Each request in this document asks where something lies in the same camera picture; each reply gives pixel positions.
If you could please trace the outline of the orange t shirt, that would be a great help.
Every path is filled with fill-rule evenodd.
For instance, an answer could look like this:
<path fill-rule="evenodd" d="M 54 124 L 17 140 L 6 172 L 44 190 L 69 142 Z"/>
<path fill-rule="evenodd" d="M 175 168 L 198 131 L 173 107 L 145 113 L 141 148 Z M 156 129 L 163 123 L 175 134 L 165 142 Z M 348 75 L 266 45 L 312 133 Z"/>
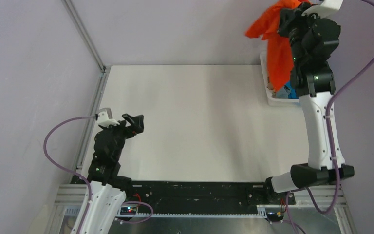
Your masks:
<path fill-rule="evenodd" d="M 261 38 L 267 41 L 267 71 L 268 82 L 272 83 L 275 91 L 290 81 L 293 69 L 293 57 L 289 39 L 278 35 L 280 10 L 296 8 L 303 0 L 279 0 L 268 7 L 261 16 L 248 28 L 245 36 L 251 39 Z"/>

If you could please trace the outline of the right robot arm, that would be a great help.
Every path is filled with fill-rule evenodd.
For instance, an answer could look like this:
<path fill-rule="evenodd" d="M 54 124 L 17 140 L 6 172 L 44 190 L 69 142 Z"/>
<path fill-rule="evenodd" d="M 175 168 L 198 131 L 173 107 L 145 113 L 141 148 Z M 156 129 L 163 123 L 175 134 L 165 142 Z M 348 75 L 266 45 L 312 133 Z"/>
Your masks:
<path fill-rule="evenodd" d="M 339 184 L 355 174 L 339 149 L 334 120 L 335 78 L 328 59 L 339 45 L 340 26 L 330 19 L 340 0 L 320 4 L 302 3 L 280 11 L 277 33 L 288 38 L 292 52 L 292 87 L 304 113 L 308 136 L 308 161 L 289 172 L 270 177 L 263 197 L 277 203 L 283 192 L 328 183 Z"/>

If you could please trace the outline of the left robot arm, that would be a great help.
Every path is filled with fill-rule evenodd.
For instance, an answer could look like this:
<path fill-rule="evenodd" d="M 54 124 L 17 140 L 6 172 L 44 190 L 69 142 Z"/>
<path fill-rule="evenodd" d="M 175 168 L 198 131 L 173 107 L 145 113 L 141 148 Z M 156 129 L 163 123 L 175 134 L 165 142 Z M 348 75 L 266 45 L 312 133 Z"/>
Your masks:
<path fill-rule="evenodd" d="M 115 120 L 109 108 L 95 115 L 101 131 L 94 137 L 94 153 L 86 177 L 87 190 L 72 229 L 74 234 L 108 233 L 122 203 L 128 203 L 134 197 L 131 179 L 118 175 L 119 160 L 126 140 L 144 131 L 144 116 L 123 114 L 122 118 Z"/>

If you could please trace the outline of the white plastic laundry basket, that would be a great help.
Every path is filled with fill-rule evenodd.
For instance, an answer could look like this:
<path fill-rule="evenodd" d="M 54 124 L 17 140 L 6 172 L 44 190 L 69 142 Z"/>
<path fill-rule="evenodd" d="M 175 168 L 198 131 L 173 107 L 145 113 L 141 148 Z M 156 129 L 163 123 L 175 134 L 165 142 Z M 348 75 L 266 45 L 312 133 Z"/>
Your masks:
<path fill-rule="evenodd" d="M 266 61 L 266 51 L 261 51 L 260 62 L 263 75 L 263 82 L 265 86 L 265 92 L 267 95 L 267 102 L 273 107 L 300 107 L 298 99 L 277 99 L 274 97 L 274 92 L 268 88 L 268 71 Z"/>

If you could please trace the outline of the beige t shirt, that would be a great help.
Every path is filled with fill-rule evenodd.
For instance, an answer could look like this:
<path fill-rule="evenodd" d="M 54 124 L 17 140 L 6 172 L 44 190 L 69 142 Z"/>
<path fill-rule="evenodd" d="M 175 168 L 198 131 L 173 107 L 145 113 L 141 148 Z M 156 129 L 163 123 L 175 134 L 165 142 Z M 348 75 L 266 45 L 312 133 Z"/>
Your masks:
<path fill-rule="evenodd" d="M 268 82 L 266 88 L 269 90 L 269 92 L 271 93 L 271 97 L 274 98 L 276 96 L 276 91 L 272 85 L 272 83 Z"/>

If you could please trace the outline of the blue t shirt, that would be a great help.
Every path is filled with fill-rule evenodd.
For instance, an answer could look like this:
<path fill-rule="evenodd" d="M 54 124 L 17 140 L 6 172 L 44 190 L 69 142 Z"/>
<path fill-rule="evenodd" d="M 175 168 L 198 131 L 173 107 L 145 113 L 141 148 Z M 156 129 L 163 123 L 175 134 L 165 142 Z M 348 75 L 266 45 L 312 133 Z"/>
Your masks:
<path fill-rule="evenodd" d="M 291 82 L 287 82 L 284 86 L 285 91 L 288 93 L 288 99 L 298 99 L 298 95 L 296 94 L 296 90 L 293 88 Z"/>

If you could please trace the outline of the left controller board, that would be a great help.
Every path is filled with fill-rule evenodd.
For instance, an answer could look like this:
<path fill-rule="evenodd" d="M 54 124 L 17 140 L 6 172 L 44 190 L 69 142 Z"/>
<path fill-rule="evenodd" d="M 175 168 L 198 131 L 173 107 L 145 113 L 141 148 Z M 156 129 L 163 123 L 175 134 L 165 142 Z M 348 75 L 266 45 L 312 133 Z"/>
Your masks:
<path fill-rule="evenodd" d="M 118 215 L 119 216 L 136 215 L 137 212 L 138 212 L 137 206 L 124 206 L 120 208 Z"/>

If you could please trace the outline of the controller board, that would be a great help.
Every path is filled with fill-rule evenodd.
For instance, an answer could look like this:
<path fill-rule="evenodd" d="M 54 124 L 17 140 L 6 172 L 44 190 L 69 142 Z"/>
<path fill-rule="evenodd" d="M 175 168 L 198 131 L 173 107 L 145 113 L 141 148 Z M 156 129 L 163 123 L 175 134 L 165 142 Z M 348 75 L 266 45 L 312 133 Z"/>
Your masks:
<path fill-rule="evenodd" d="M 119 216 L 136 215 L 137 212 L 138 212 L 137 206 L 124 206 L 120 208 L 118 215 Z"/>
<path fill-rule="evenodd" d="M 285 213 L 283 212 L 267 212 L 266 213 L 266 220 L 270 223 L 282 223 L 284 219 Z"/>

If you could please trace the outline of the right controller board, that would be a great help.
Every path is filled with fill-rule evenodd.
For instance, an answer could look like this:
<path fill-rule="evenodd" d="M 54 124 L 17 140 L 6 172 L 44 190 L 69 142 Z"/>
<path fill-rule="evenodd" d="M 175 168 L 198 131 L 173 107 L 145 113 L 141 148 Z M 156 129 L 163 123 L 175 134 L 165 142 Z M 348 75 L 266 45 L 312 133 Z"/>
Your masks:
<path fill-rule="evenodd" d="M 285 213 L 283 212 L 267 212 L 266 213 L 266 220 L 270 223 L 282 223 L 284 219 Z"/>

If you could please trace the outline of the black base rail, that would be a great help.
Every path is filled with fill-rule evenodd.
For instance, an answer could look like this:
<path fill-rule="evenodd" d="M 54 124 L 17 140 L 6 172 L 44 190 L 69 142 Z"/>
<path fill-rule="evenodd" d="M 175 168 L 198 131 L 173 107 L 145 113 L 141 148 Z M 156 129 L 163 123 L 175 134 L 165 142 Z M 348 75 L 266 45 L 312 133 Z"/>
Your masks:
<path fill-rule="evenodd" d="M 282 205 L 286 193 L 264 182 L 181 182 L 133 180 L 127 201 L 138 214 L 259 215 L 259 205 Z"/>

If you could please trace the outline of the aluminium base frame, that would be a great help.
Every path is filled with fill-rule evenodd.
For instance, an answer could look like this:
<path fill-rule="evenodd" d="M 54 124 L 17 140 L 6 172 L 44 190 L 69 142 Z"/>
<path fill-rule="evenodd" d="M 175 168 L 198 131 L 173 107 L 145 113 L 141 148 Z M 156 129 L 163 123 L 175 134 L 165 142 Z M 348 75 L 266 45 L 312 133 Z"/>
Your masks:
<path fill-rule="evenodd" d="M 333 205 L 344 234 L 356 233 L 343 191 L 333 185 L 306 191 L 275 193 L 262 182 L 135 181 L 127 191 L 127 207 L 113 205 L 114 196 L 99 200 L 103 210 L 118 218 L 206 217 L 269 218 L 274 222 L 289 208 L 326 209 Z"/>

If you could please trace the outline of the left aluminium frame post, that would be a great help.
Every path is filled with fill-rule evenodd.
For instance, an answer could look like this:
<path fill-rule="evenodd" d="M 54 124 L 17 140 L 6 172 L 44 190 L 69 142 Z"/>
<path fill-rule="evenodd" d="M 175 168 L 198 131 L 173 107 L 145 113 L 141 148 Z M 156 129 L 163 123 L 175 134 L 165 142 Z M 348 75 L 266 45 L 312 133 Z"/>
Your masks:
<path fill-rule="evenodd" d="M 90 34 L 88 33 L 78 11 L 76 10 L 75 6 L 74 6 L 74 3 L 72 0 L 62 0 L 61 1 L 68 13 L 68 15 L 70 16 L 78 34 L 81 36 L 81 39 L 83 41 L 83 43 L 85 44 L 85 46 L 87 47 L 88 51 L 90 52 L 92 58 L 94 59 L 97 67 L 99 68 L 99 70 L 104 73 L 105 70 L 106 70 L 106 66 L 104 64 L 104 62 L 102 61 L 101 59 L 101 56 L 99 55 L 97 49 L 96 49 L 96 46 L 94 45 L 91 37 L 90 37 Z"/>

